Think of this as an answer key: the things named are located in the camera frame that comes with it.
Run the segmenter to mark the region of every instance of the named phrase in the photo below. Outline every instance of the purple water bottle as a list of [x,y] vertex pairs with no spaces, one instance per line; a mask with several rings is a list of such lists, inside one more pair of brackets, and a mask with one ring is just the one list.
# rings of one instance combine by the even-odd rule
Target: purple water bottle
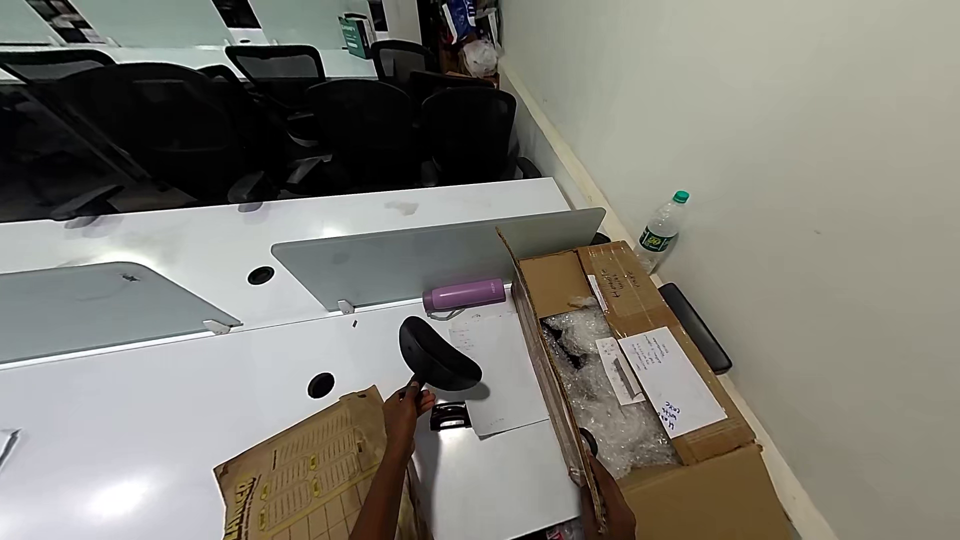
[[459,307],[495,304],[506,299],[503,280],[483,280],[428,290],[423,293],[423,308],[427,313],[448,311]]

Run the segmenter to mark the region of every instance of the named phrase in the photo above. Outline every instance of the cardboard box flap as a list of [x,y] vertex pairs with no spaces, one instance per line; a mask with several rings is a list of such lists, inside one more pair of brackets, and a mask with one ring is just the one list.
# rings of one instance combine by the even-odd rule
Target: cardboard box flap
[[543,341],[543,335],[540,333],[540,319],[533,309],[533,299],[530,296],[528,283],[520,271],[519,261],[514,255],[507,239],[498,227],[496,233],[500,240],[510,253],[510,259],[514,262],[514,271],[516,278],[511,286],[511,294],[514,297],[516,313],[520,321],[520,328],[523,332],[523,340],[527,344],[527,352],[530,355],[530,361],[534,365],[534,375],[537,377],[537,385],[540,387],[540,393],[543,395],[543,401],[546,404],[547,412],[550,416],[550,423],[553,425],[554,434],[560,443],[560,451],[566,463],[567,472],[577,485],[587,486],[590,493],[590,500],[593,502],[594,515],[601,516],[598,524],[601,531],[606,530],[606,522],[603,519],[603,507],[600,501],[600,495],[597,491],[596,479],[592,472],[587,468],[587,449],[584,448],[584,442],[580,438],[577,421],[573,417],[573,410],[570,408],[570,400],[566,395],[564,385],[560,380],[560,373],[557,371],[555,358],[547,353],[546,343]]
[[667,327],[727,418],[672,439],[684,464],[698,463],[753,442],[753,430],[710,370],[684,327],[640,267],[626,242],[577,248],[583,271],[596,276],[605,312],[617,338]]
[[577,308],[576,298],[593,296],[575,252],[525,258],[519,267],[537,319],[572,311]]
[[642,472],[617,482],[636,516],[637,538],[791,538],[756,444],[646,479]]

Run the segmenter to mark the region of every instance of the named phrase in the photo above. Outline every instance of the desk surface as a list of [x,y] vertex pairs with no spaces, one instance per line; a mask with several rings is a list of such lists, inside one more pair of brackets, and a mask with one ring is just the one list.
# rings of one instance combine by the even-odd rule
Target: desk surface
[[[230,62],[224,47],[184,47],[174,48],[140,48],[140,47],[111,47],[106,45],[84,45],[83,47],[39,47],[39,46],[2,46],[0,51],[50,51],[56,49],[97,49],[113,57],[118,63],[131,61],[165,61],[192,67],[205,67],[221,63],[233,69],[241,79],[243,73]],[[321,50],[320,57],[324,62],[324,73],[327,79],[376,79],[376,70],[373,61],[363,60],[346,50]],[[19,83],[6,71],[0,70],[0,84]]]
[[[157,271],[243,322],[247,331],[329,313],[270,253],[278,242],[566,210],[550,178],[167,209],[69,223],[0,223],[0,273],[127,260]],[[276,270],[262,285],[247,276]]]
[[[397,329],[413,314],[419,303],[0,372],[0,428],[22,429],[0,470],[0,537],[219,538],[212,468],[337,396],[372,383],[389,396],[410,377]],[[321,372],[336,384],[312,400]],[[482,441],[423,428],[415,463],[438,540],[504,540],[579,514],[549,421]]]

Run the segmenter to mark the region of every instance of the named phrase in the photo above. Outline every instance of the white paper label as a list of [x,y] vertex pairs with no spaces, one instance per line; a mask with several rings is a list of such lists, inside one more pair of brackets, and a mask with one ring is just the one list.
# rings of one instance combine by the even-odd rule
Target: white paper label
[[607,309],[607,301],[603,299],[603,295],[600,294],[600,285],[597,284],[597,277],[593,274],[587,274],[587,281],[590,282],[590,288],[593,289],[593,296],[597,297],[597,302],[600,303],[600,308],[604,312],[609,311]]
[[615,337],[597,339],[597,349],[600,351],[600,360],[603,369],[607,372],[607,379],[613,386],[613,393],[621,405],[638,404],[645,402],[640,381],[636,379],[634,368],[630,367],[627,358],[620,351]]
[[619,340],[670,438],[727,418],[667,327]]
[[450,344],[483,369],[483,381],[463,392],[437,392],[438,397],[467,402],[473,432],[481,437],[548,419],[517,315],[478,314],[457,317],[449,332]]

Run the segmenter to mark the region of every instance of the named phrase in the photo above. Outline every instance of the cardboard box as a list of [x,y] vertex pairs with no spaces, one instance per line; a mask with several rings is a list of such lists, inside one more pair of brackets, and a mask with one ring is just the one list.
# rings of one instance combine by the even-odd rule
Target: cardboard box
[[514,301],[540,390],[570,475],[588,487],[595,508],[599,497],[592,475],[585,473],[586,450],[555,364],[565,360],[547,352],[539,322],[576,309],[577,298],[592,296],[588,276],[596,279],[614,337],[667,327],[727,414],[724,420],[672,439],[683,466],[638,468],[618,481],[636,515],[637,538],[791,537],[753,431],[626,242],[515,259],[515,266]]
[[[227,505],[224,540],[348,540],[386,451],[376,386],[217,466]],[[408,469],[396,538],[429,538]]]

